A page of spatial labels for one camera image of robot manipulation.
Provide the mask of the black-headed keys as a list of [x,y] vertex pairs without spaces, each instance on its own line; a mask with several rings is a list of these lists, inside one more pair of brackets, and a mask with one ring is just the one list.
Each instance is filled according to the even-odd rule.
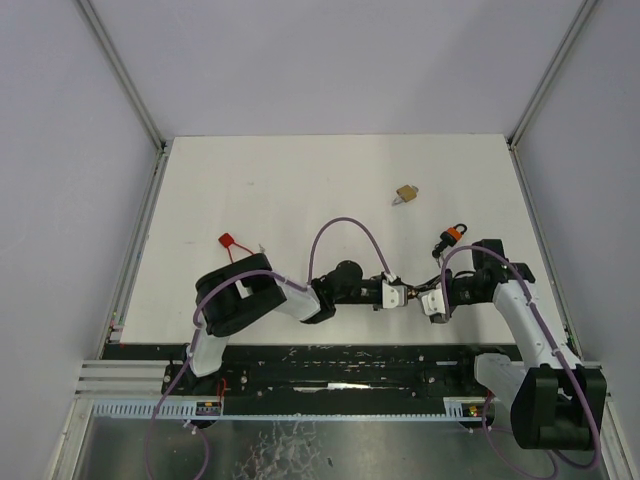
[[438,266],[441,266],[443,258],[444,258],[444,253],[445,251],[449,248],[449,245],[446,244],[444,241],[439,242],[438,244],[436,244],[431,252],[431,255],[433,257],[433,259],[436,261],[436,264]]

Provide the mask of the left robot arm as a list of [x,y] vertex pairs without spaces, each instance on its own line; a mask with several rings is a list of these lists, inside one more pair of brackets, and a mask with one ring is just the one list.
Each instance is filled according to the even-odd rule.
[[365,279],[352,261],[302,285],[276,272],[264,254],[201,277],[195,289],[195,333],[186,358],[197,378],[218,372],[230,337],[273,311],[317,324],[333,317],[342,304],[378,309],[398,305],[386,275]]

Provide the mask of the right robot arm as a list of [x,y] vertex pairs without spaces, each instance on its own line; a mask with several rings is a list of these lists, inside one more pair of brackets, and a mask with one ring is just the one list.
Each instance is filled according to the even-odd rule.
[[535,278],[524,263],[511,263],[499,240],[467,246],[474,272],[458,277],[448,255],[441,262],[442,315],[460,306],[490,304],[506,322],[523,364],[481,354],[474,376],[508,409],[513,435],[524,449],[596,451],[607,382],[571,350],[563,330],[552,329],[539,306]]

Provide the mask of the brass padlock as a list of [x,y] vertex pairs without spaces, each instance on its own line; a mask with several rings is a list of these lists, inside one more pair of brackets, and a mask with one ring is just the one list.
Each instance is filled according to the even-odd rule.
[[419,189],[413,185],[404,185],[396,190],[396,196],[392,201],[393,206],[401,205],[413,201]]

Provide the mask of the orange black padlock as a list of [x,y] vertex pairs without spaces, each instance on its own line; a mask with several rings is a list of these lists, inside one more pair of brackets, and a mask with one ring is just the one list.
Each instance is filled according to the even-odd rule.
[[467,230],[468,227],[466,224],[458,223],[443,231],[440,234],[440,240],[444,245],[454,247],[461,240]]

